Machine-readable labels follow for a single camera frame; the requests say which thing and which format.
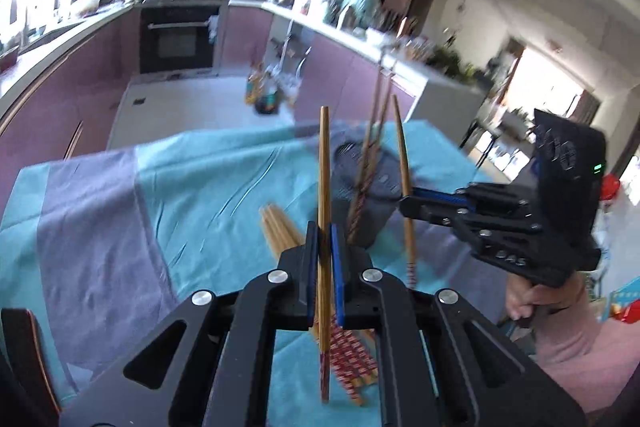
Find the pink sleeve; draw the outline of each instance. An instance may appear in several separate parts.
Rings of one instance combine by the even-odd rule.
[[[538,363],[587,413],[610,406],[640,362],[640,323],[599,324],[586,293],[535,328]]]

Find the silver screw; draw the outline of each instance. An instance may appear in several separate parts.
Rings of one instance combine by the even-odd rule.
[[[280,284],[281,282],[285,282],[289,278],[289,274],[284,270],[274,270],[269,272],[267,279],[269,282],[274,284]]]
[[[212,298],[213,295],[211,295],[211,292],[201,290],[191,296],[191,302],[196,306],[204,306],[205,304],[209,304]]]
[[[458,294],[453,290],[442,290],[438,293],[438,300],[442,304],[455,304],[458,302]]]
[[[362,278],[367,282],[378,282],[382,279],[382,272],[380,270],[376,270],[375,268],[369,268],[362,272]]]

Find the oven door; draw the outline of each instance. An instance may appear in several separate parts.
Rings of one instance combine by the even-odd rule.
[[[209,17],[218,7],[149,8],[142,10],[140,72],[192,70],[213,66]]]

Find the white countertop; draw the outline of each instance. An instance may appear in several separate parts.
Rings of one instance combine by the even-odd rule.
[[[350,33],[343,32],[333,26],[329,26],[328,24],[324,24],[321,21],[311,19],[300,13],[292,12],[292,10],[288,8],[283,8],[270,2],[251,0],[230,0],[229,6],[261,8],[273,13],[274,15],[290,19],[295,23],[306,26],[310,30],[315,31],[332,41],[340,43],[372,62],[378,62],[380,60],[380,48],[372,46],[371,44],[368,44],[367,41],[359,39]],[[459,82],[452,80],[439,71],[425,66],[420,62],[398,59],[394,55],[387,55],[384,58],[382,65],[395,73],[396,76],[393,79],[394,83],[414,97],[419,97],[422,94],[427,82],[444,84],[446,86],[453,87],[454,89],[461,90],[477,89],[475,87],[460,84]]]
[[[86,17],[78,26],[57,39],[19,55],[16,65],[0,74],[0,118],[44,70],[76,44],[132,8],[132,4],[119,4],[107,12]],[[60,26],[73,22],[76,21],[69,21]]]

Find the person's arm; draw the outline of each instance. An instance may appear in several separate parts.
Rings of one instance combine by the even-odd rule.
[[[585,412],[610,406],[638,367],[640,323],[599,324],[578,274],[559,290],[515,278],[507,286],[512,318],[530,316],[533,304],[552,309],[533,323],[538,363]]]

